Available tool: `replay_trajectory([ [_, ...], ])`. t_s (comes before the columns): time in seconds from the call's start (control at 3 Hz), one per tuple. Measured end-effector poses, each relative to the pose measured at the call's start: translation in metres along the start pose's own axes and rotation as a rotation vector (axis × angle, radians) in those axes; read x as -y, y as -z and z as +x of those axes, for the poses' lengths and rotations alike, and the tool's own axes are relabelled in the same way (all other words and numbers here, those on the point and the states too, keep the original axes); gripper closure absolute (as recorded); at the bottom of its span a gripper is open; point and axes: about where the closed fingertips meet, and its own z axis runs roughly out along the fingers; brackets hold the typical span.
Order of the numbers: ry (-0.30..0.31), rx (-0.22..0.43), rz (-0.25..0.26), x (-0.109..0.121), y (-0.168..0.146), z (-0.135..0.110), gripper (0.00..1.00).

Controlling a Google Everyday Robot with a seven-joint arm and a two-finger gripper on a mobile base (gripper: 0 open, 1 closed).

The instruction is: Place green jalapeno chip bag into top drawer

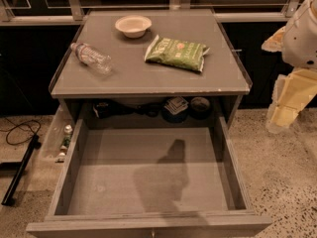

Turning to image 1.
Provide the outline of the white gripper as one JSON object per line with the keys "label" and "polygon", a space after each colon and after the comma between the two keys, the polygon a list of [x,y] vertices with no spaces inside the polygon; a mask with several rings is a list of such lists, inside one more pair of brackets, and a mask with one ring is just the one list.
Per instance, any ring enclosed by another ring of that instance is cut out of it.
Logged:
{"label": "white gripper", "polygon": [[317,95],[317,0],[304,0],[285,27],[262,44],[267,52],[280,52],[295,69],[280,74],[274,84],[266,128],[273,134],[285,131]]}

